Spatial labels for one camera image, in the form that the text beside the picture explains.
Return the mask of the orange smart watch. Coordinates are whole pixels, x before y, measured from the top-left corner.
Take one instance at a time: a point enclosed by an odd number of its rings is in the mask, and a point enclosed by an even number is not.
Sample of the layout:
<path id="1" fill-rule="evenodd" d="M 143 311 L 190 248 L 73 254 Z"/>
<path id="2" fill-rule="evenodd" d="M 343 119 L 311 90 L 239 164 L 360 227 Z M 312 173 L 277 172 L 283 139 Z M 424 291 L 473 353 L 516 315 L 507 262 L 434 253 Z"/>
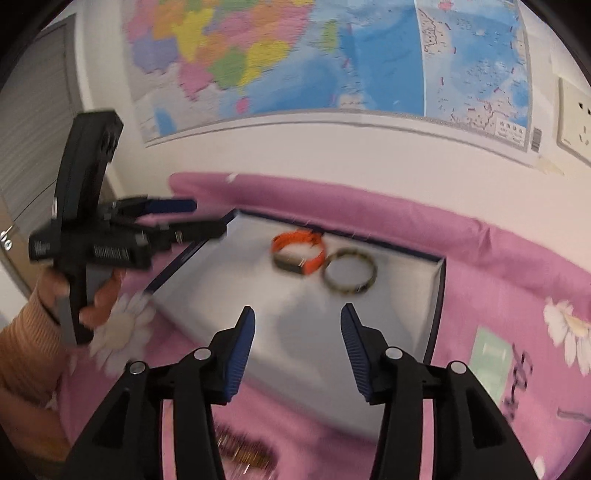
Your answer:
<path id="1" fill-rule="evenodd" d="M 322 269 L 327 249 L 322 233 L 297 229 L 274 237 L 270 254 L 278 270 L 309 276 Z"/>

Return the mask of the navy shallow cardboard box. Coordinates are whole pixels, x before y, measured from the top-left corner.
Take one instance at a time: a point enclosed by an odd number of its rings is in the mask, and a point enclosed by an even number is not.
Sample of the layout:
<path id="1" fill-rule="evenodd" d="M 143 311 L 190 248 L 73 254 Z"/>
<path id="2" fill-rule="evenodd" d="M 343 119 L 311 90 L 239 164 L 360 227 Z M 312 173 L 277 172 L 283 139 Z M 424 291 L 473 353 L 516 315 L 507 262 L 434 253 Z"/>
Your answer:
<path id="1" fill-rule="evenodd" d="M 332 262 L 342 284 L 372 281 L 359 295 L 332 292 L 320 273 L 301 276 L 273 265 L 270 244 L 287 220 L 229 213 L 218 240 L 190 244 L 147 287 L 157 308 L 190 339 L 207 342 L 246 306 L 256 335 L 246 376 L 264 391 L 339 430 L 376 438 L 383 410 L 356 388 L 341 333 L 352 304 L 362 322 L 417 360 L 432 359 L 443 305 L 446 261 L 439 256 L 341 230 L 325 229 L 329 252 L 359 250 L 373 259 Z"/>

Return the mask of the grey wooden door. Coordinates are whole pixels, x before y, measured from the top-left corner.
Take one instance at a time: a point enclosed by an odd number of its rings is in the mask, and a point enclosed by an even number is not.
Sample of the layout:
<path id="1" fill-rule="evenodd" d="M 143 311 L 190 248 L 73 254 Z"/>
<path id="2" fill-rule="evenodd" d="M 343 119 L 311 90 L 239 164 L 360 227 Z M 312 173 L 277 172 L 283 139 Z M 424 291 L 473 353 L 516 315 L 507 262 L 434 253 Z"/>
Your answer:
<path id="1" fill-rule="evenodd" d="M 28 256 L 28 239 L 50 219 L 65 143 L 83 111 L 76 35 L 79 13 L 66 13 L 24 50 L 1 88 L 1 231 L 13 225 L 1 265 L 16 289 L 29 296 L 40 263 Z"/>

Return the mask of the white wall socket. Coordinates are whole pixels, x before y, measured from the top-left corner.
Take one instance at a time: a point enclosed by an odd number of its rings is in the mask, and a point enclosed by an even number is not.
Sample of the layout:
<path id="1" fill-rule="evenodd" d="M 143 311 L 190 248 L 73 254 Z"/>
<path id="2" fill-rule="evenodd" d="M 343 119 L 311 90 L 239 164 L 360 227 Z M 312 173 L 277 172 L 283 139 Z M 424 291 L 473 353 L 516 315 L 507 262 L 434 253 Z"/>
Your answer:
<path id="1" fill-rule="evenodd" d="M 590 165 L 590 96 L 575 85 L 559 79 L 557 144 Z"/>

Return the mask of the pink floral bed sheet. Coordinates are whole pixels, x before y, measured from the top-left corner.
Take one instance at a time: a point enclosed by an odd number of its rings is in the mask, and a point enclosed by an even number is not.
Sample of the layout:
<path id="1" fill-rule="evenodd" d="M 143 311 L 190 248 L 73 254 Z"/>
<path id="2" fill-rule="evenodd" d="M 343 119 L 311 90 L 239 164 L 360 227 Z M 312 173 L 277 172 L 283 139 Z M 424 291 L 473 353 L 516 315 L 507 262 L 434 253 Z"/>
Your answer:
<path id="1" fill-rule="evenodd" d="M 416 359 L 469 365 L 537 475 L 572 474 L 590 432 L 590 273 L 512 232 L 351 187 L 176 173 L 228 234 L 127 276 L 114 322 L 71 359 L 58 411 L 75 440 L 125 363 L 178 361 L 256 312 L 245 382 L 215 419 L 276 479 L 365 479 L 382 411 L 356 391 L 339 314 Z"/>

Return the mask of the colourful wall map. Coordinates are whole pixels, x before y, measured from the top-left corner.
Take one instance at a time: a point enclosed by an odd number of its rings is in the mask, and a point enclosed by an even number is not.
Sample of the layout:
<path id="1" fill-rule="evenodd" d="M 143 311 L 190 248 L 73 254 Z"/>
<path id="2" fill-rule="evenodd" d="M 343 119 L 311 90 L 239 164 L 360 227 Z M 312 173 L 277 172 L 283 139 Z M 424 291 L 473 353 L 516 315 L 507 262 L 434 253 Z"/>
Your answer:
<path id="1" fill-rule="evenodd" d="M 418 118 L 524 149 L 531 75 L 514 1 L 124 1 L 145 142 L 249 117 Z"/>

